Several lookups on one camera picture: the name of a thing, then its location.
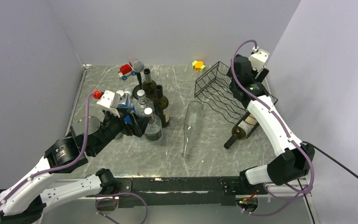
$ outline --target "empty clear bottle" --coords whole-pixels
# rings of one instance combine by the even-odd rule
[[[145,138],[151,143],[160,142],[163,139],[163,127],[160,118],[154,115],[150,107],[145,109],[145,115],[151,117],[145,130]]]
[[[135,113],[140,117],[145,117],[146,116],[146,114],[145,114],[146,108],[150,108],[152,111],[154,111],[153,102],[149,98],[146,98],[145,91],[139,90],[137,92],[137,94],[138,94],[139,99],[134,105]]]

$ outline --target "gray wall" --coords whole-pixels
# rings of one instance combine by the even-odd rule
[[[268,65],[290,128],[358,174],[358,1],[302,0]],[[358,180],[320,153],[314,165],[321,223],[358,223]]]
[[[0,1],[0,189],[65,134],[82,70],[47,1]]]
[[[228,63],[243,40],[272,52],[300,0],[49,0],[83,63]]]

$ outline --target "glass bottle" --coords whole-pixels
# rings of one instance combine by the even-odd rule
[[[161,126],[160,118],[153,114],[153,110],[150,107],[145,109],[145,115],[151,117],[145,129],[145,138],[151,143],[160,142],[163,138],[163,127]]]
[[[154,113],[160,118],[162,126],[167,127],[169,125],[169,101],[163,95],[162,85],[157,85],[157,100],[154,101],[154,108]]]
[[[157,83],[151,79],[150,69],[143,70],[145,80],[142,83],[142,89],[145,91],[146,98],[155,101],[157,99]]]
[[[250,113],[246,113],[231,129],[231,137],[224,144],[224,148],[229,149],[235,141],[247,138],[248,133],[250,133],[256,123],[257,120]]]
[[[151,110],[154,110],[154,106],[153,106],[153,102],[149,99],[146,98],[145,96],[145,91],[143,90],[138,90],[137,92],[139,99],[137,100],[137,102],[135,103],[134,107],[135,107],[135,113],[140,116],[140,117],[145,117],[145,109],[146,108],[151,108]]]
[[[188,153],[196,140],[197,130],[200,126],[202,115],[204,114],[204,106],[198,101],[191,101],[187,106],[185,124],[183,132],[185,142],[182,149],[182,157],[187,157]]]

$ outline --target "table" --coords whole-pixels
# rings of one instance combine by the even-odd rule
[[[120,66],[90,66],[76,105],[73,121],[84,118],[86,96],[93,90],[117,91],[137,85],[136,76],[123,81],[117,76]],[[164,95],[170,102],[170,125],[163,129],[164,138],[150,144],[144,137],[124,136],[109,143],[97,157],[77,168],[69,178],[84,178],[101,168],[108,168],[115,177],[182,177],[238,175],[240,171],[268,164],[274,150],[261,127],[245,140],[237,141],[226,150],[223,144],[231,135],[232,124],[205,105],[197,141],[183,159],[183,123],[187,105],[194,100],[195,80],[201,75],[191,65],[154,65],[151,76],[162,84]],[[102,120],[103,113],[90,102],[90,115]]]

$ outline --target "black cable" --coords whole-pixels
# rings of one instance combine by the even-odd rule
[[[318,147],[312,145],[309,142],[303,141],[303,143],[308,144],[312,147],[314,147],[317,151],[319,151],[320,153],[322,153],[323,155],[325,155],[327,158],[333,160],[336,164],[338,164],[340,167],[344,168],[346,171],[348,171],[350,174],[352,174],[354,177],[356,177],[358,179],[358,175],[355,174],[352,170],[348,169],[346,166],[342,165],[340,162],[338,162],[336,159],[334,159],[333,157],[329,156],[327,153],[325,153],[324,151],[322,151],[321,149],[319,149]]]
[[[300,185],[301,190],[304,190],[304,189],[303,189],[303,186],[301,185],[300,180],[297,179],[297,181],[298,181],[298,184]],[[308,202],[307,196],[306,196],[305,194],[304,194],[304,198],[305,198],[305,201],[306,201],[306,203],[307,203],[308,211],[310,211],[311,218],[312,218],[312,222],[313,222],[313,224],[315,224],[314,215],[312,214],[311,207],[310,207],[310,203]]]

